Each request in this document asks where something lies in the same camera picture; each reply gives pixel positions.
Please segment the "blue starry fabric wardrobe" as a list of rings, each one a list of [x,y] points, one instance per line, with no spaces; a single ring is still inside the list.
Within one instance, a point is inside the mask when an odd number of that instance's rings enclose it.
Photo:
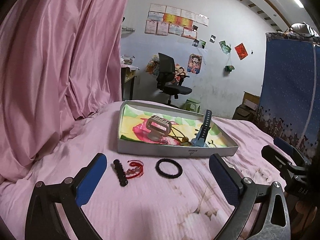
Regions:
[[[268,33],[254,124],[308,159],[319,149],[319,38]]]

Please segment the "black clip with red tassel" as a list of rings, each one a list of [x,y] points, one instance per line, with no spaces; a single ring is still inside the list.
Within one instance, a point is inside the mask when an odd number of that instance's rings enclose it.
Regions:
[[[125,187],[129,180],[139,178],[144,174],[144,163],[140,160],[129,160],[128,168],[125,169],[119,159],[114,159],[112,168],[116,173],[119,184]]]

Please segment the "pink floral bed sheet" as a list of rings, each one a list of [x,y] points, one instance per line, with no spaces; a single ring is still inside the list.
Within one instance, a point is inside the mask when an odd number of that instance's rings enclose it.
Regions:
[[[24,239],[27,210],[34,185],[62,182],[87,166],[97,153],[111,163],[123,164],[130,155],[117,152],[117,126],[121,104],[105,105],[97,114],[76,121],[69,137],[56,141],[41,159],[17,159],[20,151],[11,146],[1,132],[1,218],[16,239]],[[285,185],[279,172],[261,156],[261,149],[272,138],[247,121],[215,118],[239,148],[225,162],[255,183]],[[179,159],[180,178],[166,179],[155,170],[156,158],[141,157],[144,173],[121,187],[109,167],[93,196],[83,206],[85,215],[103,239],[213,239],[233,208],[228,205],[212,176],[207,158]]]

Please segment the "grey cardboard box lid tray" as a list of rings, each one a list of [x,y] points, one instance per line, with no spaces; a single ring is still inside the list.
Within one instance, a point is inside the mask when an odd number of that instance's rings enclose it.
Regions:
[[[147,120],[159,116],[171,122],[171,132],[160,141],[147,135]],[[165,105],[125,101],[120,108],[118,126],[118,152],[133,155],[207,158],[217,153],[222,157],[233,156],[237,143],[211,116],[193,113]]]

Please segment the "beige hair claw clip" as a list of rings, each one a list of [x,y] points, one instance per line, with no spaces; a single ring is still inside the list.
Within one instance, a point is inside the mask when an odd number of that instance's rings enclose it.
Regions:
[[[150,140],[160,141],[162,137],[167,137],[171,132],[171,122],[153,115],[147,120],[146,128],[150,131],[147,135]]]

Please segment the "green plastic stool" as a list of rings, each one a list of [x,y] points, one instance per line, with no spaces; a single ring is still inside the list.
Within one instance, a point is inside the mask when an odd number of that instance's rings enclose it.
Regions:
[[[200,101],[196,99],[189,98],[185,101],[183,105],[183,110],[199,113],[201,108]]]

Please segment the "wooden desk with clutter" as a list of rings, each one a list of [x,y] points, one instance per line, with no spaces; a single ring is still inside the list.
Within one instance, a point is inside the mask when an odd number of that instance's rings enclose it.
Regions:
[[[127,56],[121,55],[120,62],[121,62],[121,97],[124,98],[125,92],[125,84],[130,83],[130,91],[129,91],[129,99],[133,99],[133,91],[135,85],[135,79],[137,77],[137,71],[140,70],[139,67],[133,64],[135,57],[134,56]]]

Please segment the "black office chair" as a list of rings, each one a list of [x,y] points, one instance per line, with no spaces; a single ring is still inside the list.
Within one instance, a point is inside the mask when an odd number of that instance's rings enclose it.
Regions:
[[[175,61],[172,57],[159,53],[159,74],[157,76],[157,89],[169,96],[167,105],[173,106],[171,98],[178,99],[179,95],[189,95],[192,89],[182,85],[188,75],[176,71]]]

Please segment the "pink satin curtain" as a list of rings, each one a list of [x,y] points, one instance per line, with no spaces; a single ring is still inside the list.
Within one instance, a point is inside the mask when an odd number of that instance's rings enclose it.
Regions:
[[[127,0],[18,0],[1,23],[1,181],[17,181],[79,118],[121,99]]]

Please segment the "cardboard box by wall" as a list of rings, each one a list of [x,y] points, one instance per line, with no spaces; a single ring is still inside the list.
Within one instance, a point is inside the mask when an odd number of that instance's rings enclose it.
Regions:
[[[244,92],[242,103],[236,107],[232,119],[253,122],[258,109],[259,101],[259,96]]]

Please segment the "green wall hanger ornament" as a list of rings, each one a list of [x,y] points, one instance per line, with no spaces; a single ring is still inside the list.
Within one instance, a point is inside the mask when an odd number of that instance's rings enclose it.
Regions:
[[[233,65],[227,65],[225,66],[225,72],[232,72],[234,70],[234,66]]]

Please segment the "red paper on wall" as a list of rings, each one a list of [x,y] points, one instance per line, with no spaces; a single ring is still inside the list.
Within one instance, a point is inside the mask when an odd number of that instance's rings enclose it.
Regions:
[[[234,49],[235,49],[240,60],[243,60],[244,58],[246,58],[248,56],[248,52],[247,52],[243,43],[237,45],[236,47],[234,47]]]

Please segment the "cartoon poster on wall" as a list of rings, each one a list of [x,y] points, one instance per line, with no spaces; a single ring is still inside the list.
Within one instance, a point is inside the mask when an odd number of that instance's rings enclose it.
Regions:
[[[193,74],[199,74],[201,70],[202,65],[202,56],[191,54],[189,56],[189,61],[187,65],[187,72],[193,73]]]

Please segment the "certificates on wall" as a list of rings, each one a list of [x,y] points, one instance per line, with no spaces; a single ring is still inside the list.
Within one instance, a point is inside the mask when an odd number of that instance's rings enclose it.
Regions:
[[[199,25],[207,27],[209,17],[177,7],[151,3],[144,33],[157,36],[176,35],[195,40]]]

